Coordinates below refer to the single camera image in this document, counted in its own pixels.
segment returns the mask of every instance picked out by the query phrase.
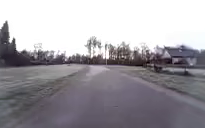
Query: roof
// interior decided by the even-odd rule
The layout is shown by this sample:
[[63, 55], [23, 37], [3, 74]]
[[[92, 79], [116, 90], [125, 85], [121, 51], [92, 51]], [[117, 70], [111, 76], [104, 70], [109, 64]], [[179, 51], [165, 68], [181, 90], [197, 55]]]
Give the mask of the roof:
[[196, 57], [198, 55], [197, 50], [187, 48], [173, 48], [164, 47], [165, 50], [170, 54], [171, 57]]

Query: paved road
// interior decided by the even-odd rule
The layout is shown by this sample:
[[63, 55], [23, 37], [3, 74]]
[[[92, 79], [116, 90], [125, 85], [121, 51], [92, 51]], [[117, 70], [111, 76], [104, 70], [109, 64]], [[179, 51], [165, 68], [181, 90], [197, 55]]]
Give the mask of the paved road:
[[143, 80], [92, 66], [17, 128], [205, 128], [205, 110], [184, 96], [158, 90]]

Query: house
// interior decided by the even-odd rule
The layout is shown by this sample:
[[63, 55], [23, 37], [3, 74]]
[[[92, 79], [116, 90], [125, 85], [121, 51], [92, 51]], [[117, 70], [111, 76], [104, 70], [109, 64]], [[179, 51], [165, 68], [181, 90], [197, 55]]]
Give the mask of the house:
[[165, 63], [193, 66], [197, 63], [198, 51], [185, 46], [157, 47], [156, 54], [159, 55], [159, 58], [165, 61]]

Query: overcast sky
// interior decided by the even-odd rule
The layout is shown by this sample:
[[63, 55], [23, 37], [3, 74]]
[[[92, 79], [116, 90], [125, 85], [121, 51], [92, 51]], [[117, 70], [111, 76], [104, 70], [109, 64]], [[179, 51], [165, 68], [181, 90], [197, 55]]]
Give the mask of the overcast sky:
[[205, 48], [205, 0], [0, 0], [18, 50], [86, 53], [90, 36], [137, 46], [187, 44]]

